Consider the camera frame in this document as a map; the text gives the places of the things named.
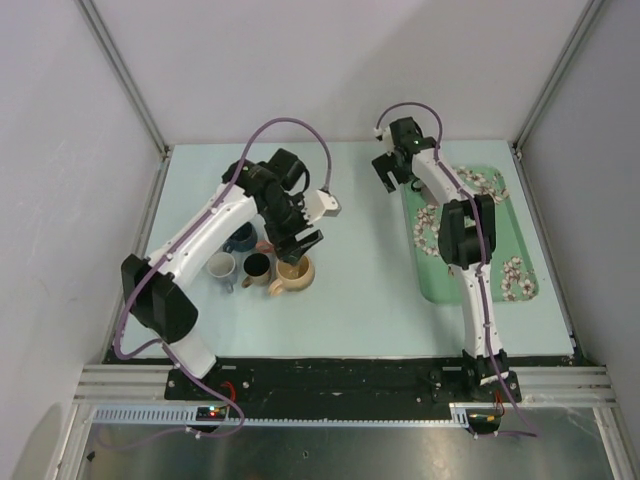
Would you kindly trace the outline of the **blue mug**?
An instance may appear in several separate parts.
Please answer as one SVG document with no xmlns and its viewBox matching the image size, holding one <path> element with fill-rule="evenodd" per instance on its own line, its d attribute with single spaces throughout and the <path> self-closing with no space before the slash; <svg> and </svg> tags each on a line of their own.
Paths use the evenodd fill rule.
<svg viewBox="0 0 640 480">
<path fill-rule="evenodd" d="M 258 235 L 251 222 L 244 223 L 224 243 L 222 251 L 225 253 L 245 253 L 252 250 L 258 241 Z"/>
</svg>

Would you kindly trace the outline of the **mauve upside-down mug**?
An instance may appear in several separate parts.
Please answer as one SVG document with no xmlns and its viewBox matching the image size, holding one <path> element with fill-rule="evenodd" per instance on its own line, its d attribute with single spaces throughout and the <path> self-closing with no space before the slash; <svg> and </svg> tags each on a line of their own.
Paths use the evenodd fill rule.
<svg viewBox="0 0 640 480">
<path fill-rule="evenodd" d="M 438 204 L 438 200 L 426 184 L 420 179 L 414 179 L 410 184 L 412 192 L 419 194 L 426 204 Z"/>
</svg>

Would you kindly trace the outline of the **salmon pink mug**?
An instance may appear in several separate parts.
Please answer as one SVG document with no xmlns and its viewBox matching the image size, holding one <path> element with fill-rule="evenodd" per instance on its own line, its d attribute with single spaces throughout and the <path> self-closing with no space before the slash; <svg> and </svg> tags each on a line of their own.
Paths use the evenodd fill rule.
<svg viewBox="0 0 640 480">
<path fill-rule="evenodd" d="M 256 250 L 261 253 L 272 253 L 274 251 L 274 247 L 268 241 L 259 241 L 255 246 Z"/>
</svg>

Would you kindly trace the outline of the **tan ceramic teapot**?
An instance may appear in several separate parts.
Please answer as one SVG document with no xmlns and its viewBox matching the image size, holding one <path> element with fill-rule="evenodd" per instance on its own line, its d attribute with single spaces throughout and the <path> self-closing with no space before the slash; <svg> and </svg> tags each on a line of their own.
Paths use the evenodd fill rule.
<svg viewBox="0 0 640 480">
<path fill-rule="evenodd" d="M 284 292 L 300 292 L 313 283 L 315 266 L 307 255 L 295 265 L 278 260 L 275 264 L 275 275 L 268 287 L 270 296 L 278 296 Z"/>
</svg>

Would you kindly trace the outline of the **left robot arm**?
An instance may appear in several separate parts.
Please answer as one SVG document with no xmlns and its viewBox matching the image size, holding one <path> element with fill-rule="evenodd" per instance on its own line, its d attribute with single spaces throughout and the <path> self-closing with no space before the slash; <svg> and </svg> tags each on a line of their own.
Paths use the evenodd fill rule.
<svg viewBox="0 0 640 480">
<path fill-rule="evenodd" d="M 129 255 L 121 265 L 125 311 L 152 331 L 189 374 L 187 387 L 201 399 L 214 397 L 222 376 L 216 356 L 197 327 L 198 310 L 186 290 L 209 259 L 255 217 L 264 221 L 277 258 L 289 264 L 319 243 L 313 225 L 339 211 L 327 187 L 294 192 L 309 172 L 293 153 L 278 149 L 265 162 L 240 159 L 204 207 L 169 241 L 146 258 Z"/>
</svg>

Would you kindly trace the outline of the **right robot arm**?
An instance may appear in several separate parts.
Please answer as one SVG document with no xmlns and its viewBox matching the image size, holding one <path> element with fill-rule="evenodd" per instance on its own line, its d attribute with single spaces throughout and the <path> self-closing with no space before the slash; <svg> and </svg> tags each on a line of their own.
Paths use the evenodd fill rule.
<svg viewBox="0 0 640 480">
<path fill-rule="evenodd" d="M 495 203 L 474 193 L 441 154 L 439 140 L 425 137 L 411 117 L 377 125 L 375 138 L 386 152 L 372 165 L 386 190 L 421 182 L 441 207 L 438 251 L 458 284 L 465 327 L 462 388 L 486 400 L 509 375 L 506 352 L 495 322 L 490 292 L 491 259 L 496 248 Z"/>
</svg>

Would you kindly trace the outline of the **small blue-grey cup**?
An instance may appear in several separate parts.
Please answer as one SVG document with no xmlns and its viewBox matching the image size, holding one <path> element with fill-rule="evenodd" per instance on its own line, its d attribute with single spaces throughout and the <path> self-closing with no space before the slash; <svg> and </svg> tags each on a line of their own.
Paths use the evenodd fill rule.
<svg viewBox="0 0 640 480">
<path fill-rule="evenodd" d="M 231 253 L 217 252 L 206 264 L 208 273 L 222 286 L 226 293 L 234 292 L 237 281 L 237 265 Z"/>
</svg>

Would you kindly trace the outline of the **brown striped cup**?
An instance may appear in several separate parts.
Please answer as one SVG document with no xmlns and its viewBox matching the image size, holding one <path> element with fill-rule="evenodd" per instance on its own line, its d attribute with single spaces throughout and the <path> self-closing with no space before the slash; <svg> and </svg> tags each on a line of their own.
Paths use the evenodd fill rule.
<svg viewBox="0 0 640 480">
<path fill-rule="evenodd" d="M 243 263 L 245 279 L 241 286 L 266 286 L 271 281 L 271 261 L 264 253 L 253 253 L 249 255 Z"/>
</svg>

